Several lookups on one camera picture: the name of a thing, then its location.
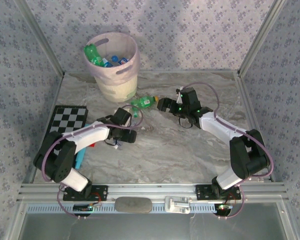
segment metal clamp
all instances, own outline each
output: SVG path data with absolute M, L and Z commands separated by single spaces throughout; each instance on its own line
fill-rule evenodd
M 164 208 L 168 213 L 189 214 L 191 211 L 188 197 L 166 196 Z

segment wire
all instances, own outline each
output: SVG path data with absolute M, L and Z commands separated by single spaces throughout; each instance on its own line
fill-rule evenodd
M 190 128 L 192 128 L 192 127 L 193 127 L 193 124 L 191 124 L 191 126 L 190 126 L 190 127 L 185 127 L 185 126 L 182 126 L 182 125 L 181 125 L 181 122 L 180 122 L 180 119 L 181 119 L 181 117 L 179 117 L 179 125 L 180 125 L 181 127 L 183 127 L 184 129 L 190 129 Z
M 217 116 L 217 111 L 218 111 L 219 108 L 220 108 L 220 100 L 219 100 L 219 96 L 218 96 L 217 91 L 216 91 L 210 84 L 205 83 L 205 82 L 197 81 L 197 82 L 190 83 L 190 84 L 184 86 L 183 88 L 184 88 L 184 89 L 185 89 L 185 88 L 188 88 L 188 87 L 190 87 L 190 86 L 192 86 L 192 85 L 194 85 L 194 84 L 202 84 L 202 85 L 206 85 L 206 86 L 208 86 L 208 87 L 214 92 L 214 95 L 215 95 L 216 101 L 217 101 L 217 107 L 216 107 L 216 109 L 213 111 L 213 114 L 214 114 L 215 120 L 218 121 L 218 123 L 220 123 L 221 125 L 225 126 L 225 127 L 228 128 L 228 129 L 230 129 L 230 130 L 232 130 L 232 131 L 235 131 L 235 132 L 237 132 L 237 133 L 239 133 L 239 134 L 242 134 L 243 136 L 245 136 L 245 137 L 247 137 L 248 139 L 252 140 L 252 141 L 255 142 L 255 143 L 256 143 L 256 144 L 257 144 L 257 145 L 265 152 L 265 154 L 268 156 L 269 162 L 270 162 L 270 170 L 269 170 L 267 173 L 265 173 L 265 174 L 252 175 L 252 176 L 254 176 L 254 177 L 268 177 L 268 176 L 270 176 L 270 175 L 272 174 L 272 172 L 274 171 L 275 164 L 274 164 L 274 160 L 273 160 L 273 158 L 272 158 L 270 152 L 266 149 L 266 147 L 265 147 L 261 142 L 259 142 L 257 139 L 255 139 L 253 136 L 250 136 L 250 135 L 248 135 L 247 133 L 245 133 L 245 132 L 243 132 L 243 131 L 241 131 L 241 130 L 238 130 L 238 129 L 236 129 L 236 128 L 234 128 L 234 127 L 232 127 L 232 126 L 226 124 L 225 122 L 221 121 L 221 120 L 218 118 L 218 116 Z M 243 179 L 242 181 L 238 182 L 237 184 L 241 184 L 241 183 L 243 183 L 244 181 L 245 181 L 245 179 Z
M 76 216 L 75 214 L 69 212 L 69 211 L 62 205 L 62 203 L 61 203 L 61 200 L 60 200 L 60 193 L 62 192 L 62 190 L 63 190 L 65 187 L 66 187 L 66 185 L 64 185 L 63 183 L 60 184 L 60 186 L 59 186 L 59 191 L 58 191 L 58 193 L 56 194 L 56 200 L 57 200 L 57 202 L 58 202 L 60 208 L 61 208 L 67 215 L 69 215 L 69 216 L 71 216 L 71 217 L 73 217 L 73 218 L 76 218 L 76 219 L 80 219 L 80 216 Z M 102 201 L 101 201 L 101 197 L 100 197 L 99 193 L 93 192 L 93 193 L 91 193 L 91 194 L 95 194 L 95 195 L 98 196 L 98 202 L 95 202 L 95 203 L 93 203 L 92 205 L 100 203 L 100 207 L 101 207 L 101 206 L 102 206 Z M 100 219 L 100 217 L 98 217 L 98 216 L 88 216 L 88 218 L 89 218 L 89 219 Z
M 95 205 L 95 204 L 100 204 L 100 207 L 102 206 L 102 202 L 101 202 L 101 197 L 100 197 L 100 194 L 97 193 L 97 192 L 93 192 L 91 193 L 92 195 L 97 195 L 98 196 L 98 202 L 95 202 L 93 203 L 92 205 Z
M 44 158 L 43 158 L 43 161 L 42 161 L 42 165 L 41 165 L 41 173 L 42 173 L 42 177 L 43 179 L 46 181 L 46 182 L 52 182 L 51 179 L 47 178 L 46 176 L 46 163 L 47 163 L 47 160 L 48 160 L 48 156 L 50 155 L 50 153 L 53 151 L 53 149 L 55 148 L 55 146 L 57 144 L 59 144 L 61 141 L 67 139 L 67 138 L 70 138 L 70 137 L 74 137 L 74 136 L 77 136 L 79 134 L 82 134 L 82 133 L 85 133 L 91 129 L 94 129 L 94 128 L 104 128 L 104 127 L 113 127 L 113 128 L 119 128 L 119 129 L 134 129 L 136 127 L 138 127 L 142 121 L 144 120 L 144 114 L 142 113 L 141 109 L 137 106 L 133 106 L 133 105 L 130 105 L 130 104 L 127 104 L 127 105 L 124 105 L 122 108 L 125 108 L 125 107 L 133 107 L 133 108 L 137 108 L 140 113 L 141 113 L 141 119 L 140 121 L 134 125 L 134 126 L 120 126 L 120 125 L 115 125 L 115 124 L 108 124 L 108 123 L 105 123 L 105 124 L 98 124 L 98 125 L 89 125 L 87 127 L 84 127 L 80 130 L 78 130 L 77 132 L 75 133 L 70 133 L 68 135 L 64 135 L 62 136 L 61 138 L 59 138 L 57 141 L 55 141 L 50 147 L 49 149 L 47 150 L 47 152 L 45 153 L 44 155 Z
M 242 198 L 242 203 L 240 205 L 240 208 L 238 211 L 236 211 L 236 213 L 232 214 L 231 216 L 218 216 L 219 218 L 223 218 L 223 219 L 230 219 L 230 218 L 233 218 L 235 216 L 237 216 L 241 211 L 242 209 L 244 208 L 244 203 L 245 203 L 245 193 L 244 191 L 242 190 L 241 186 L 238 186 L 240 191 L 241 191 L 241 198 Z
M 226 201 L 224 202 L 224 204 L 227 204 L 227 202 L 230 200 L 230 196 L 233 197 L 233 199 L 234 199 L 234 205 L 236 205 L 236 203 L 237 203 L 236 197 L 231 192 L 229 192 L 228 197 L 227 197 Z
M 130 117 L 130 122 L 129 122 L 128 127 L 131 127 L 131 124 L 132 124 L 132 115 L 131 115 L 131 117 Z
M 66 187 L 66 185 L 60 184 L 60 186 L 59 186 L 59 191 L 58 191 L 58 193 L 56 194 L 56 200 L 57 200 L 57 202 L 58 202 L 60 208 L 61 208 L 67 215 L 69 215 L 69 216 L 71 216 L 71 217 L 75 217 L 75 218 L 77 219 L 78 217 L 77 217 L 76 215 L 74 215 L 74 214 L 71 213 L 71 212 L 68 212 L 68 210 L 61 204 L 61 201 L 60 201 L 60 193 L 62 192 L 62 190 L 63 190 L 65 187 Z

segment bin handle hole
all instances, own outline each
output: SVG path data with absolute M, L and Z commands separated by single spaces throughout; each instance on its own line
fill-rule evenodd
M 130 66 L 127 66 L 126 68 L 124 68 L 124 69 L 121 69 L 121 70 L 117 71 L 115 74 L 117 74 L 117 75 L 119 75 L 119 74 L 123 74 L 123 73 L 125 73 L 125 72 L 129 71 L 131 68 L 132 68 L 132 65 L 130 65 Z
M 104 39 L 101 39 L 101 40 L 95 42 L 94 45 L 95 45 L 96 47 L 98 47 L 98 46 L 100 46 L 101 44 L 106 44 L 107 42 L 109 42 L 109 39 L 108 39 L 108 38 L 104 38 Z

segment checkerboard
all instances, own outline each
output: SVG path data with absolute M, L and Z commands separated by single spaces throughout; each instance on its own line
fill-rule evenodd
M 46 134 L 57 131 L 58 133 L 69 133 L 86 124 L 88 109 L 85 106 L 55 106 Z

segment floor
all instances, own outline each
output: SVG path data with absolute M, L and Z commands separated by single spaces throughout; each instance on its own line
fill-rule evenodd
M 216 89 L 221 104 L 218 114 L 222 118 L 248 128 L 231 72 L 143 72 L 138 76 L 136 97 L 175 99 L 178 87 L 197 81 L 209 83 Z M 217 106 L 209 88 L 195 85 L 194 89 L 202 106 L 212 109 Z M 113 114 L 124 105 L 105 100 L 94 78 L 74 73 L 65 75 L 56 104 L 87 106 L 87 123 Z M 196 127 L 182 128 L 177 117 L 158 111 L 155 106 L 145 109 L 144 116 L 135 143 L 123 143 L 114 149 L 98 142 L 94 148 L 87 149 L 79 171 L 94 183 L 209 183 L 230 165 L 229 148 L 212 134 Z M 41 172 L 37 171 L 34 182 L 43 181 Z

